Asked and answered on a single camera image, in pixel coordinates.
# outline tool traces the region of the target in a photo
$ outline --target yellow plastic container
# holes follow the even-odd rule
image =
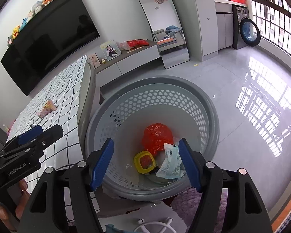
[[[137,171],[141,174],[151,172],[156,163],[153,155],[148,151],[142,151],[134,157],[134,164]]]

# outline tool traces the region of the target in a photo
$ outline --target black tv screen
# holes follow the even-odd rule
[[[63,59],[97,37],[82,0],[53,0],[22,29],[1,63],[28,95]]]

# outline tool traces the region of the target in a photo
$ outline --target grid pattern tablecloth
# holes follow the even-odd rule
[[[26,178],[29,193],[47,167],[52,166],[56,170],[66,169],[83,160],[78,137],[77,113],[86,60],[87,56],[81,57],[53,78],[19,114],[11,128],[8,140],[29,130],[30,124],[40,125],[43,130],[59,124],[64,130],[63,137],[44,150],[44,155],[40,158],[41,168]],[[40,111],[49,99],[53,100],[57,110],[40,119],[36,112]],[[67,219],[73,221],[68,188],[64,189],[64,194]],[[98,212],[99,206],[94,193],[91,194],[91,198]]]

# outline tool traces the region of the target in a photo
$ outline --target purple fluffy rug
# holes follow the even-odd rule
[[[201,197],[202,194],[198,193],[195,188],[190,188],[178,194],[171,203],[172,209],[182,218],[188,229],[193,221]],[[220,233],[222,231],[226,204],[227,194],[222,193],[217,223],[213,231],[214,233]]]

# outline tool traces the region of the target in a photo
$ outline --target laundry basket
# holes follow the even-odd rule
[[[162,200],[189,188],[187,175],[168,185],[150,181],[135,169],[144,129],[163,123],[175,141],[186,138],[194,151],[212,160],[219,139],[219,120],[207,94],[195,84],[173,76],[147,78],[119,90],[97,110],[90,121],[87,156],[114,140],[114,154],[102,185],[117,195],[138,201]]]

